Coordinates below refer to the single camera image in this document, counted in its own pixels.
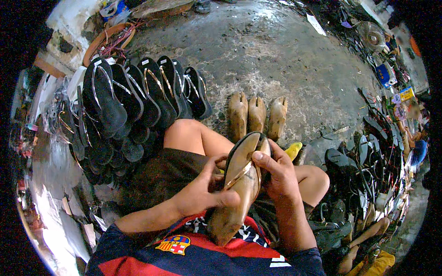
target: shoe pile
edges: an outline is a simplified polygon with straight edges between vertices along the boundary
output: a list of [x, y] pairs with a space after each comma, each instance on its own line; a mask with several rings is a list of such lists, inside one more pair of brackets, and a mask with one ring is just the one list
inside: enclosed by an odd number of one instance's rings
[[126, 67], [94, 59], [76, 103], [65, 99], [59, 125], [88, 180], [110, 187], [124, 183], [140, 160], [161, 148], [176, 119], [212, 114], [203, 74], [166, 56]]

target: concrete floor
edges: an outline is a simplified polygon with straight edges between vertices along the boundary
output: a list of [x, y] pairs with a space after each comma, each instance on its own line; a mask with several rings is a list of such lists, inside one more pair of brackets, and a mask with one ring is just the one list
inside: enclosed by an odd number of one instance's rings
[[[319, 35], [304, 17], [275, 1], [211, 5], [207, 15], [189, 12], [165, 23], [153, 21], [138, 31], [129, 47], [132, 63], [144, 56], [168, 55], [183, 66], [200, 69], [214, 111], [204, 123], [225, 136], [227, 99], [233, 92], [244, 91], [249, 98], [259, 95], [268, 108], [273, 99], [286, 96], [289, 112], [278, 143], [282, 147], [296, 141], [310, 143], [317, 158], [307, 162], [321, 166], [326, 149], [351, 140], [361, 127], [367, 109], [361, 109], [365, 103], [357, 88], [377, 92], [370, 67], [336, 38]], [[43, 185], [53, 198], [53, 214], [45, 215], [47, 221], [60, 221], [57, 215], [66, 194], [78, 218], [87, 212], [84, 204], [96, 199], [121, 200], [118, 191], [105, 185], [91, 187], [66, 145], [50, 142], [43, 132], [34, 150], [33, 171], [35, 198], [44, 195]], [[416, 194], [426, 199], [423, 192]], [[416, 208], [415, 216], [423, 218], [422, 205], [413, 201], [410, 205], [410, 214]], [[411, 241], [403, 240], [408, 245]]]

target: black shorts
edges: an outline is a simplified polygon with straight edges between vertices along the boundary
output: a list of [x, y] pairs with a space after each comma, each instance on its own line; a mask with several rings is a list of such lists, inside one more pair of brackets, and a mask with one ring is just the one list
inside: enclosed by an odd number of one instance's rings
[[[122, 191], [125, 205], [132, 212], [151, 208], [178, 193], [202, 171], [209, 157], [172, 148], [161, 150], [135, 171], [129, 189]], [[308, 217], [313, 206], [304, 203]], [[266, 195], [258, 196], [249, 214], [260, 225], [272, 242], [279, 240], [278, 221], [273, 201]]]

